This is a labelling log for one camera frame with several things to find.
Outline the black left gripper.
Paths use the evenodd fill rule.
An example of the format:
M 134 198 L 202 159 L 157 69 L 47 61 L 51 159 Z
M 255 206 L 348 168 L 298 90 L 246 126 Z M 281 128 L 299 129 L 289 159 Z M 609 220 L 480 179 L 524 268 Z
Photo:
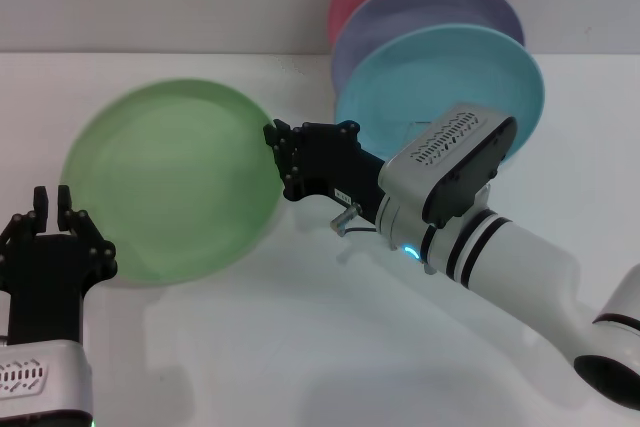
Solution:
M 83 305 L 97 283 L 116 276 L 116 248 L 89 213 L 74 210 L 67 185 L 58 186 L 57 225 L 70 235 L 40 235 L 47 227 L 46 188 L 33 191 L 33 207 L 14 214 L 1 233 L 1 290 L 10 295 L 7 341 L 83 340 Z

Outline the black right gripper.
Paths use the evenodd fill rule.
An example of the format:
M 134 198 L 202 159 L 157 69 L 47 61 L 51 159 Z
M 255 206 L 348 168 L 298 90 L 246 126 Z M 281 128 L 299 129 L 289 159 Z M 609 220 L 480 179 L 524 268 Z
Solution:
M 281 119 L 265 125 L 265 143 L 271 149 L 287 200 L 320 195 L 347 207 L 357 204 L 360 216 L 374 223 L 383 199 L 378 176 L 383 161 L 362 149 L 360 126 L 305 123 L 291 127 Z

